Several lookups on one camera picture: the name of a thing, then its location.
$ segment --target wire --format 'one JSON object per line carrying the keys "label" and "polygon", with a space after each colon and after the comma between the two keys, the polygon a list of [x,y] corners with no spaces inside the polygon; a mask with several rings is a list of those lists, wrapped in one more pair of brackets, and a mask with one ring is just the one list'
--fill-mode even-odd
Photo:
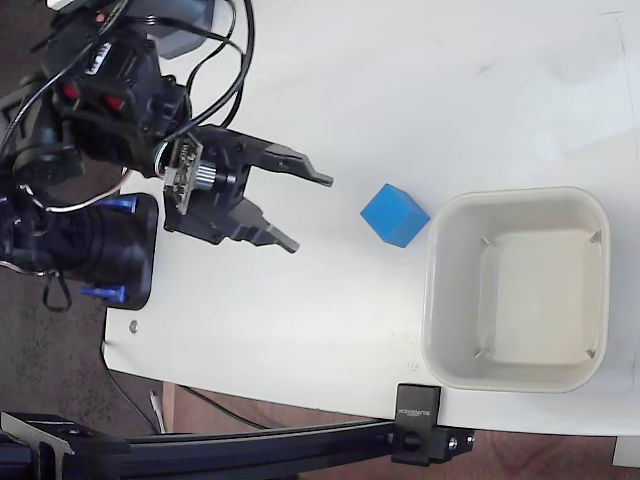
{"label": "wire", "polygon": [[98,351],[98,356],[100,357],[100,362],[102,363],[102,366],[104,367],[104,371],[107,374],[107,376],[109,377],[109,380],[111,380],[111,383],[113,384],[114,387],[116,387],[116,390],[118,390],[118,392],[120,393],[120,395],[122,395],[124,397],[124,399],[127,401],[127,403],[129,405],[131,405],[131,408],[133,408],[135,410],[135,412],[140,415],[140,417],[145,421],[145,423],[149,426],[149,428],[151,429],[151,431],[156,434],[159,435],[160,431],[158,430],[158,427],[156,427],[156,424],[153,423],[151,421],[151,419],[147,416],[146,413],[144,413],[140,407],[136,404],[136,402],[134,402],[131,397],[129,397],[129,395],[127,395],[127,392],[125,392],[122,387],[120,386],[120,384],[116,381],[116,379],[114,378],[113,374],[111,373],[111,370],[109,370],[109,367],[107,366],[107,361],[104,359],[104,353],[103,353],[103,348],[104,348],[104,344],[106,343],[106,334],[107,334],[107,320],[105,319],[104,323],[102,324],[102,343],[100,344],[100,349]]}
{"label": "wire", "polygon": [[258,430],[269,430],[269,427],[265,427],[264,425],[261,425],[260,423],[254,422],[253,420],[249,420],[248,418],[244,418],[243,416],[240,416],[237,413],[226,409],[225,407],[220,405],[215,400],[211,400],[209,397],[201,394],[200,392],[198,392],[197,390],[194,390],[191,387],[187,387],[185,385],[178,385],[178,386],[180,388],[182,388],[185,392],[189,392],[191,395],[194,395],[194,396],[198,397],[203,402],[208,403],[212,407],[217,408],[218,410],[220,410],[225,415],[228,415],[231,418],[235,418],[236,420],[238,420],[241,423],[244,423],[245,425],[249,425],[250,427],[257,428]]}
{"label": "wire", "polygon": [[29,185],[20,185],[20,188],[22,190],[24,190],[29,196],[31,196],[31,200],[33,201],[33,203],[35,203],[38,207],[44,209],[46,212],[51,212],[51,213],[69,213],[69,212],[75,212],[78,210],[82,210],[83,208],[86,208],[90,205],[93,205],[96,202],[99,202],[100,200],[103,200],[111,195],[113,195],[114,193],[116,193],[118,190],[120,190],[120,187],[122,187],[122,185],[124,185],[124,182],[127,181],[127,179],[131,176],[131,170],[125,169],[123,172],[122,177],[120,177],[120,180],[118,180],[118,182],[111,187],[109,190],[106,190],[105,192],[102,192],[94,197],[89,198],[88,200],[85,200],[84,202],[81,203],[76,203],[73,205],[66,205],[64,207],[55,207],[55,206],[45,206],[44,203],[42,203],[40,200],[38,200],[38,198],[36,197],[35,193],[33,192],[33,190],[31,190],[31,187]]}
{"label": "wire", "polygon": [[251,0],[244,0],[245,10],[247,14],[247,51],[242,57],[242,63],[240,65],[240,72],[238,76],[233,81],[229,89],[212,105],[210,105],[204,112],[197,115],[192,120],[186,122],[183,126],[178,128],[175,132],[165,138],[163,141],[167,143],[171,143],[176,140],[178,137],[181,137],[185,133],[189,132],[193,128],[197,127],[200,123],[211,117],[214,113],[220,110],[226,103],[231,100],[231,98],[236,95],[244,84],[244,80],[249,72],[249,67],[251,66],[251,61],[253,60],[253,53],[255,50],[255,39],[256,39],[256,31],[255,31],[255,17],[253,12],[253,4]]}
{"label": "wire", "polygon": [[233,100],[233,105],[231,105],[231,110],[229,110],[229,113],[227,113],[227,116],[220,124],[220,128],[227,128],[229,125],[231,125],[231,122],[233,122],[233,119],[236,118],[236,114],[238,113],[238,110],[240,110],[240,103],[242,102],[243,91],[244,91],[244,84],[242,84],[242,86],[240,87],[240,90],[238,90],[238,93],[236,93],[236,98]]}
{"label": "wire", "polygon": [[89,45],[84,47],[82,51],[71,61],[69,65],[60,70],[56,75],[51,77],[44,85],[40,87],[40,89],[34,93],[29,100],[27,100],[18,110],[18,113],[11,123],[7,126],[7,130],[5,131],[4,136],[2,137],[2,143],[0,144],[0,158],[4,155],[4,152],[9,144],[9,140],[13,136],[16,128],[22,122],[24,116],[27,114],[29,109],[33,106],[35,102],[40,100],[49,90],[53,88],[53,86],[66,74],[68,74],[71,70],[73,70],[80,62],[82,62],[91,51],[93,51],[94,47],[98,42],[100,42],[104,37],[109,35],[113,29],[118,25],[123,15],[127,13],[129,6],[133,0],[121,0],[114,9],[111,11],[104,24],[98,30],[98,38],[92,41]]}
{"label": "wire", "polygon": [[[231,9],[231,25],[229,26],[229,30],[227,31],[227,34],[225,35],[225,37],[228,39],[231,39],[231,35],[233,35],[233,30],[236,27],[237,11],[236,11],[236,5],[235,3],[233,3],[233,0],[226,0],[226,2],[229,5],[229,8]],[[187,84],[186,84],[187,93],[189,95],[191,95],[193,82],[195,81],[196,75],[198,74],[202,66],[205,63],[207,63],[209,60],[211,60],[213,57],[218,55],[220,52],[222,52],[222,50],[224,50],[224,47],[226,47],[227,45],[228,44],[226,43],[221,43],[220,45],[218,45],[218,48],[216,48],[213,52],[207,55],[204,59],[200,60],[200,62],[198,62],[198,64],[193,68],[193,70],[191,70],[191,73],[189,73],[189,78],[187,79]]]}

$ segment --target blue block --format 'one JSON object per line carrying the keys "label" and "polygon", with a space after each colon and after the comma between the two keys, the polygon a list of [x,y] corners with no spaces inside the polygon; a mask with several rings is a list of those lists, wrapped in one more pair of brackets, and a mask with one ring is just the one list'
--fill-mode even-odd
{"label": "blue block", "polygon": [[406,247],[430,220],[407,192],[386,184],[361,213],[382,240]]}

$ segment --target black plastic part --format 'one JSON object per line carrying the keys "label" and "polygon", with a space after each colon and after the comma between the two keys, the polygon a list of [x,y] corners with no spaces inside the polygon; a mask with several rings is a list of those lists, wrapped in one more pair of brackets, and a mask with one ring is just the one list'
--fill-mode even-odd
{"label": "black plastic part", "polygon": [[73,278],[94,287],[111,288],[124,285],[124,303],[104,301],[107,307],[139,310],[149,300],[153,276],[153,259],[158,225],[158,203],[145,193],[120,195],[117,198],[137,197],[134,213],[126,213],[108,206],[96,206],[102,221],[101,241],[93,244],[92,254],[82,266],[73,271]]}
{"label": "black plastic part", "polygon": [[[43,69],[52,76],[96,39],[95,16],[80,17],[49,42]],[[94,160],[154,177],[159,141],[191,115],[185,88],[162,76],[156,44],[136,27],[118,28],[96,53],[62,78],[55,106],[81,151]]]}
{"label": "black plastic part", "polygon": [[[244,198],[251,167],[288,173],[324,186],[331,186],[333,179],[317,173],[306,155],[282,145],[213,125],[197,128],[193,136],[203,146],[201,160],[215,166],[216,181],[208,190],[191,193],[186,215],[178,211],[173,192],[165,189],[164,228],[214,245],[230,238],[297,251],[298,243],[267,222],[262,210]],[[172,162],[185,142],[189,139],[178,141]]]}
{"label": "black plastic part", "polygon": [[427,467],[470,452],[474,431],[437,425],[440,387],[398,385],[391,461]]}
{"label": "black plastic part", "polygon": [[[0,134],[18,113],[26,99],[42,85],[37,77],[22,88],[0,99]],[[57,185],[81,175],[84,168],[71,138],[70,127],[54,112],[51,94],[36,101],[5,151],[0,174],[12,175],[17,184],[34,187]]]}
{"label": "black plastic part", "polygon": [[130,197],[138,199],[134,213],[97,205],[52,213],[14,191],[0,198],[0,259],[28,272],[64,273],[92,287],[125,286],[124,303],[105,304],[138,310],[151,293],[158,204],[142,193],[118,198]]}

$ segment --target white plastic bin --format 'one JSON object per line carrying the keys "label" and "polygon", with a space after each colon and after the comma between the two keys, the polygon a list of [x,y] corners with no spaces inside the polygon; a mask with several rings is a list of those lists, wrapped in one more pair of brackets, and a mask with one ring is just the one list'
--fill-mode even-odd
{"label": "white plastic bin", "polygon": [[607,343],[610,228],[572,187],[462,195],[432,221],[423,354],[453,388],[567,392]]}

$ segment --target white tabletop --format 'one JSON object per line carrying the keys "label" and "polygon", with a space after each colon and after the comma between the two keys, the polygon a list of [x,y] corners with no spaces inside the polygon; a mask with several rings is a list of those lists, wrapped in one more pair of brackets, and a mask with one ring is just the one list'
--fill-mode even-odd
{"label": "white tabletop", "polygon": [[[335,185],[251,174],[247,197],[301,243],[294,255],[160,229],[149,303],[108,312],[109,366],[393,418],[396,384],[437,384],[420,347],[427,229],[396,248],[362,220],[362,208],[384,183],[432,216],[463,192],[573,185],[599,198],[612,227],[603,365],[568,394],[446,389],[439,421],[639,435],[637,1],[255,3],[256,58],[233,126],[306,153]],[[184,81],[211,48],[164,70]],[[196,109],[236,68],[230,51],[203,69]],[[125,190],[161,198],[159,180],[134,177]]]}

